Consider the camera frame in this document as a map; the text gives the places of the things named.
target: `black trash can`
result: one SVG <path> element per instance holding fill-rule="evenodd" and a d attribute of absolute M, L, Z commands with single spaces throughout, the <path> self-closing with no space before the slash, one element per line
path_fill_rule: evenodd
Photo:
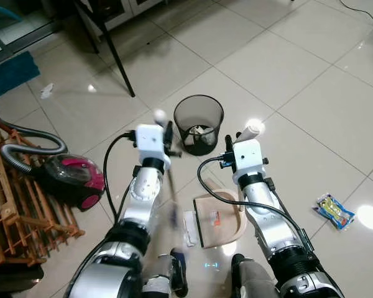
<path fill-rule="evenodd" d="M 184 149 L 195 156 L 208 154 L 216 148 L 223 119 L 221 104 L 202 94 L 188 96 L 174 110 L 174 121 Z"/>

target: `blue mat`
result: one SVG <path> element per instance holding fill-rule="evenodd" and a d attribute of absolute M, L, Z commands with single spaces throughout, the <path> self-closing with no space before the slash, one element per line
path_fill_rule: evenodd
<path fill-rule="evenodd" d="M 24 52 L 0 64 L 0 95 L 28 82 L 40 74 L 29 52 Z"/>

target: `vacuum cleaner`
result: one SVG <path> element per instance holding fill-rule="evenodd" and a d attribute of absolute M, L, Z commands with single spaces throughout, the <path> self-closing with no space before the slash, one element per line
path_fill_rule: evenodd
<path fill-rule="evenodd" d="M 51 133 L 10 124 L 1 118 L 0 124 L 16 129 L 24 137 L 44 138 L 57 145 L 56 148 L 40 148 L 5 144 L 0 148 L 2 158 L 9 165 L 21 173 L 33 176 L 42 189 L 53 195 L 57 201 L 85 211 L 101 199 L 104 192 L 104 175 L 91 160 L 67 154 L 65 142 Z M 31 166 L 21 161 L 16 153 L 50 157 L 41 166 Z"/>

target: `beige dustpan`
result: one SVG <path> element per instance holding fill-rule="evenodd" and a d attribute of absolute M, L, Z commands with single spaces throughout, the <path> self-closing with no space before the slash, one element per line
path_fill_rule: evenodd
<path fill-rule="evenodd" d="M 221 197 L 237 201 L 237 194 L 234 191 L 220 188 L 211 179 L 207 179 L 205 183 Z M 244 208 L 223 203 L 209 194 L 195 198 L 193 206 L 201 247 L 224 245 L 243 235 L 247 222 Z"/>

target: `snack wrapper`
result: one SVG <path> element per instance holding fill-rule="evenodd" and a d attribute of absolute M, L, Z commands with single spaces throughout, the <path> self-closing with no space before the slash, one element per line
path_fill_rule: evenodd
<path fill-rule="evenodd" d="M 312 208 L 323 217 L 330 219 L 332 224 L 339 230 L 354 221 L 355 213 L 345 209 L 331 194 L 324 194 L 316 203 L 318 205 Z"/>

